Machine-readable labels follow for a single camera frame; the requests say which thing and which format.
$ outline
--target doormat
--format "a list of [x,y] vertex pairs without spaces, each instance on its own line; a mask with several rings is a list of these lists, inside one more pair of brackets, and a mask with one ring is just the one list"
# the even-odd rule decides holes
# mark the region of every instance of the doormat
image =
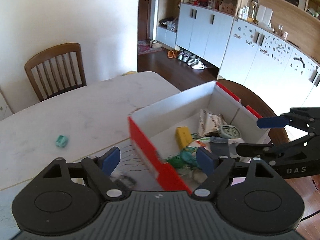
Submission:
[[153,49],[149,47],[148,41],[138,41],[138,55],[162,51],[164,48]]

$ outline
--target wooden floor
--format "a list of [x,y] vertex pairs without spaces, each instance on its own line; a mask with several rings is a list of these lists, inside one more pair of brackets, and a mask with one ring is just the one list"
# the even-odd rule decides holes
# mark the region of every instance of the wooden floor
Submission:
[[[153,71],[183,91],[203,83],[216,80],[219,69],[193,70],[186,63],[169,59],[167,51],[138,56],[138,72]],[[286,180],[303,198],[303,217],[320,209],[320,193],[310,177]],[[308,240],[320,240],[320,214],[302,221],[297,231]]]

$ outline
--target wooden chair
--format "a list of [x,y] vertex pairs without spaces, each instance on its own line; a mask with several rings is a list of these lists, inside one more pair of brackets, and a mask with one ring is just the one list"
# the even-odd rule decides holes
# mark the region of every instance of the wooden chair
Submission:
[[[241,104],[243,106],[251,106],[262,117],[276,116],[275,112],[273,112],[260,97],[243,85],[226,79],[219,79],[218,82],[241,98]],[[270,129],[269,137],[275,146],[289,142],[287,132],[284,128]]]
[[40,101],[86,85],[78,43],[46,49],[33,56],[24,69]]

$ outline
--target blue gripper pad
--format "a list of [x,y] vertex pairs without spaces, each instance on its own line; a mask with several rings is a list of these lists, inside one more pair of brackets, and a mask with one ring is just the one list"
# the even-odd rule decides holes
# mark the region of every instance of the blue gripper pad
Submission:
[[283,128],[289,124],[289,120],[282,116],[265,117],[257,120],[257,126],[259,128]]
[[118,147],[112,147],[101,157],[101,159],[101,169],[103,173],[110,176],[120,162],[120,149]]
[[219,157],[212,154],[204,147],[199,147],[196,152],[196,160],[202,171],[209,176],[219,165]]

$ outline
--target open box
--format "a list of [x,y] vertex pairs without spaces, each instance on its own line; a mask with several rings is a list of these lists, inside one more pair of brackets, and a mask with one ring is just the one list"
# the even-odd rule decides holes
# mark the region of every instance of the open box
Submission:
[[261,116],[250,106],[242,106],[240,98],[218,82],[205,83],[139,109],[128,117],[132,145],[165,191],[191,193],[194,189],[165,159],[180,152],[174,136],[177,127],[187,126],[191,133],[197,132],[201,109],[222,114],[229,125],[240,130],[246,143],[270,141],[269,129],[257,127]]

